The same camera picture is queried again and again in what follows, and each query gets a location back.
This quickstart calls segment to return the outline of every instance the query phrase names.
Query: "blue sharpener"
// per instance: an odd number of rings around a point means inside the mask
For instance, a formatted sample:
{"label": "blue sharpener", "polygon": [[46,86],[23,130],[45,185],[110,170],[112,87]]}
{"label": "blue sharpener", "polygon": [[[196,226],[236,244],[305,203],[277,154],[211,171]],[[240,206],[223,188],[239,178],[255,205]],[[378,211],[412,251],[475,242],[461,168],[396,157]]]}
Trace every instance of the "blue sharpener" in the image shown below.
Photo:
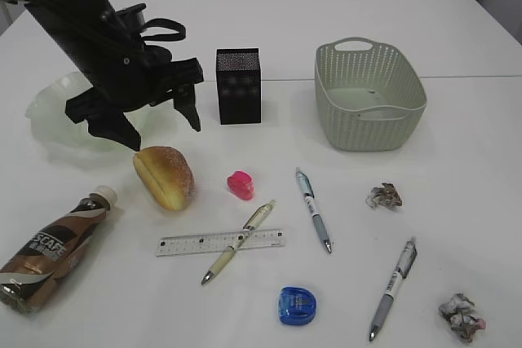
{"label": "blue sharpener", "polygon": [[310,291],[284,287],[279,296],[279,319],[287,325],[306,325],[316,316],[316,299]]}

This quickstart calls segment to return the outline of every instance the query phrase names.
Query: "white bottle cap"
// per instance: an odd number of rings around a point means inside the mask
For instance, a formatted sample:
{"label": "white bottle cap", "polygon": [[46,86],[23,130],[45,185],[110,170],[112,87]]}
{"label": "white bottle cap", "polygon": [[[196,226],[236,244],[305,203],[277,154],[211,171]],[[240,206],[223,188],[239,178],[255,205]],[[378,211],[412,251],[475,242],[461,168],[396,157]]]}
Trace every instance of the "white bottle cap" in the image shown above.
{"label": "white bottle cap", "polygon": [[110,206],[109,209],[111,209],[116,204],[117,194],[110,187],[106,187],[105,185],[99,185],[92,193],[103,197],[108,202]]}

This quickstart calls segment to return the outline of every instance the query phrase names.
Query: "pen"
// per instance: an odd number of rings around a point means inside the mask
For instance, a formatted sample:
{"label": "pen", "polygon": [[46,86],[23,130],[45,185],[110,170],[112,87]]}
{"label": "pen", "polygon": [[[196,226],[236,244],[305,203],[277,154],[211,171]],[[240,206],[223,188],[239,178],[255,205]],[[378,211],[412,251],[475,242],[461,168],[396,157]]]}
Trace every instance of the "pen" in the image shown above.
{"label": "pen", "polygon": [[212,279],[214,279],[218,273],[220,273],[223,268],[234,258],[236,255],[236,251],[241,247],[241,245],[250,237],[250,232],[259,227],[261,222],[272,212],[274,205],[276,204],[275,200],[271,200],[268,204],[261,205],[254,214],[248,219],[245,226],[243,226],[243,232],[240,236],[238,236],[234,243],[231,246],[228,246],[219,256],[219,258],[212,264],[209,270],[206,272],[205,277],[201,281],[201,285],[205,285]]}
{"label": "pen", "polygon": [[406,242],[405,248],[400,254],[399,261],[395,267],[395,270],[391,274],[390,281],[386,287],[386,291],[381,298],[381,302],[378,304],[377,311],[375,312],[372,324],[369,327],[370,341],[373,341],[378,333],[381,331],[384,325],[384,321],[388,315],[388,312],[392,308],[393,299],[399,292],[400,284],[402,280],[406,279],[409,274],[411,266],[414,264],[415,258],[417,257],[417,248],[415,248],[415,237]]}
{"label": "pen", "polygon": [[310,216],[312,216],[313,225],[316,228],[317,235],[325,246],[326,251],[328,253],[332,253],[330,237],[328,236],[328,232],[326,232],[323,218],[319,215],[319,209],[316,206],[312,185],[310,185],[308,177],[301,171],[299,167],[295,168],[295,178],[297,179],[299,190],[303,193],[304,202],[308,207],[308,212],[310,213]]}

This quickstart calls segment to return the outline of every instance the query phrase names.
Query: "blue pen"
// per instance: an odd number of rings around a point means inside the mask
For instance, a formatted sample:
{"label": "blue pen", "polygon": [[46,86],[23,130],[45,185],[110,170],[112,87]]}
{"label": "blue pen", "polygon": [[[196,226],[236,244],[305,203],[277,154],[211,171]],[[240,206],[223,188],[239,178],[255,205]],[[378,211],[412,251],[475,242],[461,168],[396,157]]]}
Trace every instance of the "blue pen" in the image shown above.
{"label": "blue pen", "polygon": [[328,232],[326,232],[325,224],[323,223],[323,219],[319,214],[319,209],[316,206],[312,185],[310,185],[308,177],[299,167],[295,169],[295,178],[297,179],[299,190],[303,193],[304,202],[307,205],[308,212],[310,213],[310,216],[312,216],[313,225],[316,228],[317,235],[325,246],[326,251],[332,253],[330,237],[328,236]]}

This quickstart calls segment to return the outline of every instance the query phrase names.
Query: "basket handle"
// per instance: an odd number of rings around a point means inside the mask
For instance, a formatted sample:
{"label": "basket handle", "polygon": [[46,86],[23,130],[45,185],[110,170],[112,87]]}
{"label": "basket handle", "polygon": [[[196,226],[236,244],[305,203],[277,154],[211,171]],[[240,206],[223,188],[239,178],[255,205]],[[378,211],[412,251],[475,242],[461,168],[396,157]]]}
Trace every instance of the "basket handle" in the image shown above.
{"label": "basket handle", "polygon": [[[365,118],[366,113],[379,112],[381,110],[393,110],[396,115],[387,118]],[[357,116],[362,121],[399,121],[404,120],[411,112],[409,109],[398,108],[397,106],[377,106],[375,108],[361,109],[357,111]]]}
{"label": "basket handle", "polygon": [[[362,49],[362,50],[354,50],[354,51],[350,51],[350,50],[347,50],[347,51],[340,51],[336,48],[337,45],[339,44],[344,44],[345,42],[365,42],[367,44],[370,44],[371,47],[368,48],[368,49]],[[339,41],[336,41],[336,42],[332,42],[330,45],[334,48],[334,51],[337,51],[337,52],[366,52],[366,51],[371,51],[372,48],[377,45],[378,42],[375,42],[375,41],[372,41],[372,40],[369,40],[368,38],[363,38],[363,37],[350,37],[350,38],[344,38],[342,40],[339,40]]]}

